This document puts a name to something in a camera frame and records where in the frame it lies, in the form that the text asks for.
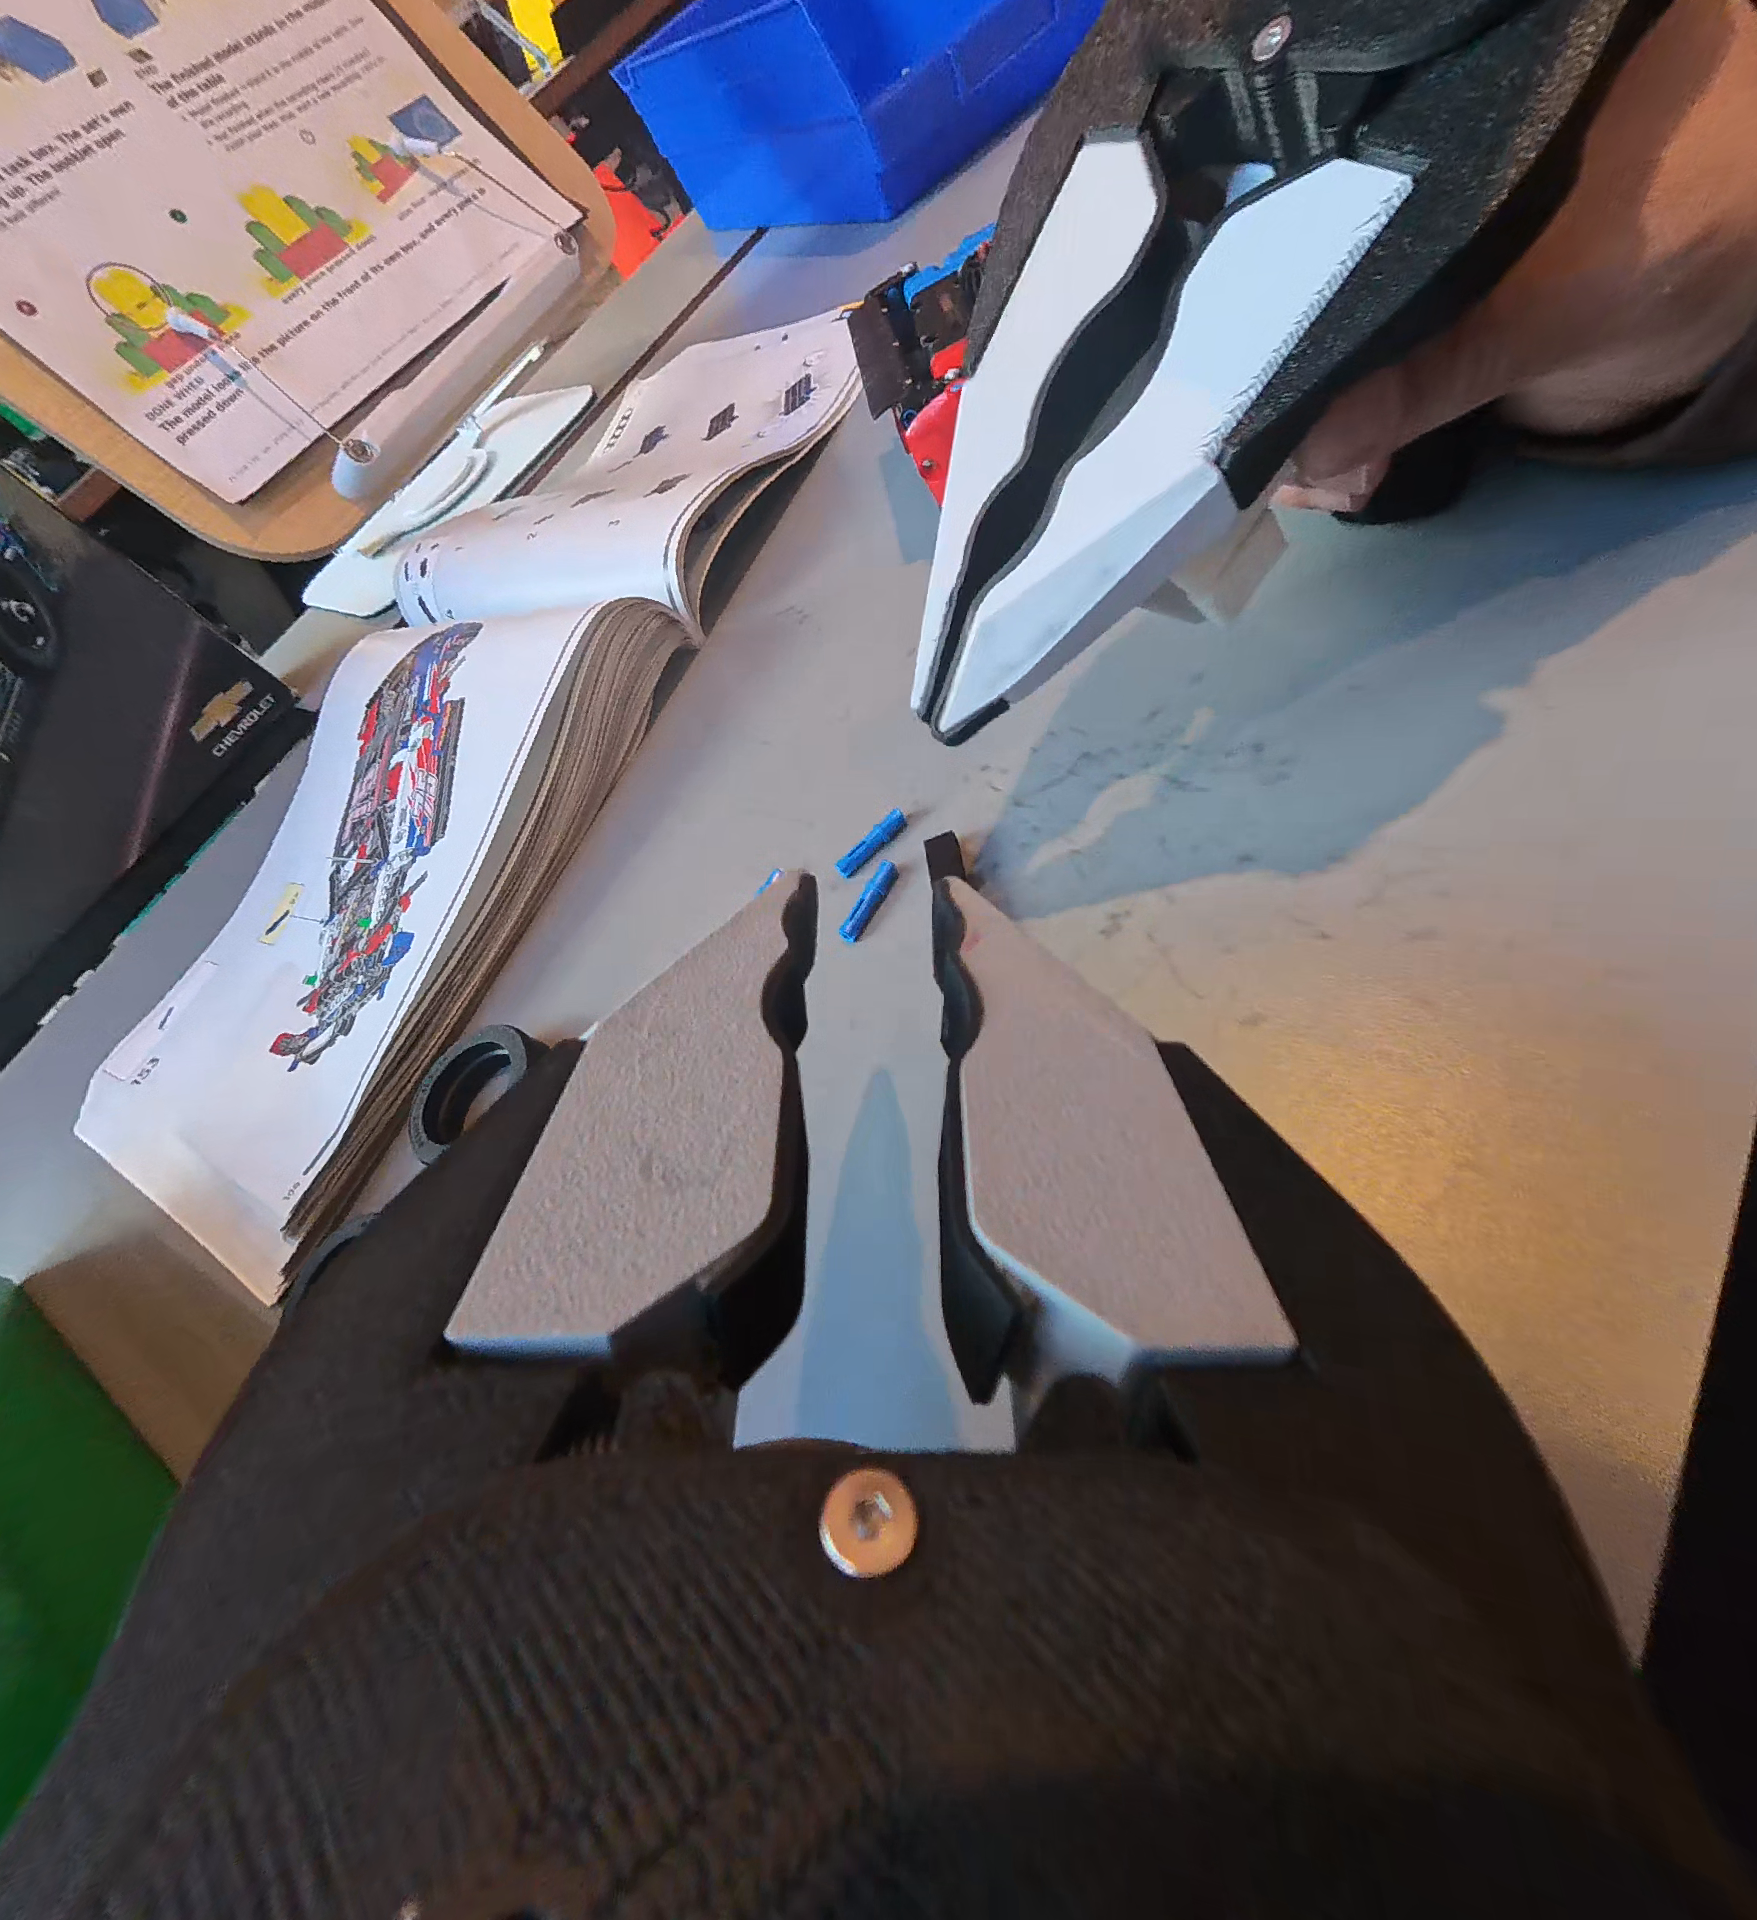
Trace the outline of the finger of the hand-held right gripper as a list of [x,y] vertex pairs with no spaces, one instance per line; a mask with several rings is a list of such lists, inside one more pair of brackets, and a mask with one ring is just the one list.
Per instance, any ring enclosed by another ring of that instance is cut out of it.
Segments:
[[1043,396],[1017,496],[1034,519],[963,620],[957,686],[930,723],[947,744],[1234,531],[1233,427],[1415,189],[1400,169],[1332,158],[1198,229],[1156,171],[1157,229]]
[[1160,178],[1141,133],[1087,138],[960,385],[913,670],[913,708],[925,723],[943,717],[957,686],[970,608],[1034,519],[1017,496],[1043,396],[1081,329],[1131,278],[1157,219]]

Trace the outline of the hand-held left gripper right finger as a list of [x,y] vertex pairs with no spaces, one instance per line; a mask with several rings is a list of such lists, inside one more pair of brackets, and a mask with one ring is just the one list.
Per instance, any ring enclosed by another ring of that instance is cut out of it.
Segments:
[[932,977],[937,1292],[966,1399],[1295,1360],[1297,1333],[1149,1029],[960,877],[932,885]]

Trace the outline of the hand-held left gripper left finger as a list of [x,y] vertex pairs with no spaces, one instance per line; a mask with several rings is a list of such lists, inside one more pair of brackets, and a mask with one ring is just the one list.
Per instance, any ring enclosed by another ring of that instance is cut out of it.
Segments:
[[785,880],[604,1016],[444,1337],[465,1356],[708,1359],[745,1384],[803,1296],[795,1052],[818,891]]

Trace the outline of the toy brick race car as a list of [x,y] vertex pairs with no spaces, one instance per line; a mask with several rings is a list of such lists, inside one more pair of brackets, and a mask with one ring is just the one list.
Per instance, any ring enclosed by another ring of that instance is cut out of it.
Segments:
[[890,420],[913,472],[943,503],[963,387],[966,329],[996,229],[927,269],[903,269],[843,312],[868,413]]

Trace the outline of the green plastic bin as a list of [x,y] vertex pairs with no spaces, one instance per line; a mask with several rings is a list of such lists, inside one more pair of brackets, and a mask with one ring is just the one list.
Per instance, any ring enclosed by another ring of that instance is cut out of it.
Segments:
[[174,1477],[0,1279],[0,1837],[110,1644]]

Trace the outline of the grey desk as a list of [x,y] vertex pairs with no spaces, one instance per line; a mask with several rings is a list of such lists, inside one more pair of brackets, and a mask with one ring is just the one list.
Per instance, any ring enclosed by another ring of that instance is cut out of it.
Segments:
[[[863,406],[765,496],[475,1021],[575,1036],[812,870],[803,1317],[739,1433],[1003,1440],[935,1276],[922,840],[960,832],[1009,919],[1427,1282],[1639,1647],[1757,1119],[1757,463],[1512,464],[1427,524],[1290,516],[1244,620],[1134,614],[960,751],[909,714],[932,521]],[[903,832],[839,877],[890,808]]]

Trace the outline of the person's right hand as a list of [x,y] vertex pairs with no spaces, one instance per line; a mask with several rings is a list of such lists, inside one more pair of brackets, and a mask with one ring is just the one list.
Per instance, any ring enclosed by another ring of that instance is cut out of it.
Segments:
[[1757,322],[1757,5],[1672,2],[1588,125],[1566,203],[1499,282],[1327,409],[1278,503],[1365,507],[1391,456],[1484,409],[1545,439],[1628,427]]

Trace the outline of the blue plastic bin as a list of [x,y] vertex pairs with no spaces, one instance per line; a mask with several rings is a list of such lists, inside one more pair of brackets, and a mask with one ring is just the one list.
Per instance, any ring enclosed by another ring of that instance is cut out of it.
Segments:
[[1100,2],[689,2],[614,78],[709,232],[883,223],[1060,78]]

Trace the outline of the open instruction booklet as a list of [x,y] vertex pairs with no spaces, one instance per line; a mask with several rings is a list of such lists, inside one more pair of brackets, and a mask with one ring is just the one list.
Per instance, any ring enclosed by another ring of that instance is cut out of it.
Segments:
[[689,345],[571,480],[403,551],[400,626],[337,663],[251,888],[75,1122],[263,1306],[574,861],[716,551],[862,395],[846,306]]

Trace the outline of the silver stand base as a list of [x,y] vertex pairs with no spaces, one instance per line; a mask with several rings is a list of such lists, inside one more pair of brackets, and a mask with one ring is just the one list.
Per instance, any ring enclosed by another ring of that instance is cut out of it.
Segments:
[[501,500],[591,406],[592,387],[574,385],[505,396],[461,420],[420,473],[306,581],[303,606],[353,620],[390,608],[403,551],[438,521]]

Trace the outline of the race car set box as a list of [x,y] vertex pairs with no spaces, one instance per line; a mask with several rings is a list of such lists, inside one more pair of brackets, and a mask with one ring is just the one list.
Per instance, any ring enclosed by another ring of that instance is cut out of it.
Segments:
[[263,660],[0,467],[0,1069],[310,725]]

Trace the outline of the wooden clipboard with instruction sheet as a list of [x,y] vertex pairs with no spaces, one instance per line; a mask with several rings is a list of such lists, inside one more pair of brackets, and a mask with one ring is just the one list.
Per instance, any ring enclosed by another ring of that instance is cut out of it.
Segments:
[[227,553],[337,549],[611,249],[444,2],[0,2],[0,399]]

